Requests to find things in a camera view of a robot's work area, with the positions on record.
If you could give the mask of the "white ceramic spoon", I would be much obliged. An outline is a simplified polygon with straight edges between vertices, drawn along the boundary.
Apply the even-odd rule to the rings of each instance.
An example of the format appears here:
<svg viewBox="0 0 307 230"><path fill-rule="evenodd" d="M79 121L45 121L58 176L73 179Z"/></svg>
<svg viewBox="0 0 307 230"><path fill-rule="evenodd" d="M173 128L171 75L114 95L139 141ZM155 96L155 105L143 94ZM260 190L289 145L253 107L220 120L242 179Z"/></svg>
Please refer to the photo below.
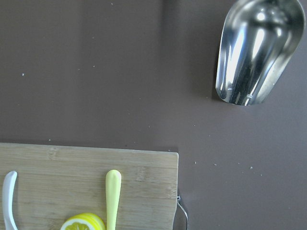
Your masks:
<svg viewBox="0 0 307 230"><path fill-rule="evenodd" d="M17 179L17 172L10 171L4 177L2 185L2 211L3 211L4 224L6 230L18 230L12 211L13 194L14 194L16 179Z"/></svg>

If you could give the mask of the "yellow plastic knife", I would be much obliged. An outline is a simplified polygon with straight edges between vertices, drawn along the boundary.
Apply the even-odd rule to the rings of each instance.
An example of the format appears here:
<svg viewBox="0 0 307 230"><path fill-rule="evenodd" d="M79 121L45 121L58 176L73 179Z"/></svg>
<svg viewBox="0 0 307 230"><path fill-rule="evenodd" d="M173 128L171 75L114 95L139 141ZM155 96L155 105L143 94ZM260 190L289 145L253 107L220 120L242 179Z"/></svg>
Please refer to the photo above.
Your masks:
<svg viewBox="0 0 307 230"><path fill-rule="evenodd" d="M106 229L115 230L118 204L121 191L122 176L118 170L110 170L106 174Z"/></svg>

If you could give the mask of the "wooden cutting board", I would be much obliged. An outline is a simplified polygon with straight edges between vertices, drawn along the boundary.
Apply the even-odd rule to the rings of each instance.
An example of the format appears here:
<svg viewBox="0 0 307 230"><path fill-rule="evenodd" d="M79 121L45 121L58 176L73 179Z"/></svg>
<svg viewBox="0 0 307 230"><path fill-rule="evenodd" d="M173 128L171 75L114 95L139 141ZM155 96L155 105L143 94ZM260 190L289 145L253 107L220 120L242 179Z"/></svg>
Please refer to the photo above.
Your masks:
<svg viewBox="0 0 307 230"><path fill-rule="evenodd" d="M176 212L178 154L2 143L0 176L18 173L13 214L20 230L58 230L91 212L106 220L105 177L122 175L118 230L170 230Z"/></svg>

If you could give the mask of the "lemon half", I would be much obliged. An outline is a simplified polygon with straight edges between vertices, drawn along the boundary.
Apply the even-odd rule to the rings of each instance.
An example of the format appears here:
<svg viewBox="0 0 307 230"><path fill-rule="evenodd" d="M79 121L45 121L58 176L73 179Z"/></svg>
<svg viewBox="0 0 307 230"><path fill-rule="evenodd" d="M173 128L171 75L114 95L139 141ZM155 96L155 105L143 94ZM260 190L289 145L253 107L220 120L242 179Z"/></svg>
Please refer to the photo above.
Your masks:
<svg viewBox="0 0 307 230"><path fill-rule="evenodd" d="M102 219L94 213L81 213L68 218L60 230L105 230Z"/></svg>

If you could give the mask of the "metal scoop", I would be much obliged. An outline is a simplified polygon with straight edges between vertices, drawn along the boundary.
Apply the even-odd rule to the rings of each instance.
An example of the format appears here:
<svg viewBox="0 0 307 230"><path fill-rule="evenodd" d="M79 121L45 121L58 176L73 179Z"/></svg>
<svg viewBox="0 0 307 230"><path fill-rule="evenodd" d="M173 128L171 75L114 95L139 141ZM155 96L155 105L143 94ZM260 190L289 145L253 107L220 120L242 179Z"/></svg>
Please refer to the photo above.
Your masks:
<svg viewBox="0 0 307 230"><path fill-rule="evenodd" d="M305 14L297 0L238 0L219 46L215 89L226 103L248 106L270 94L297 50Z"/></svg>

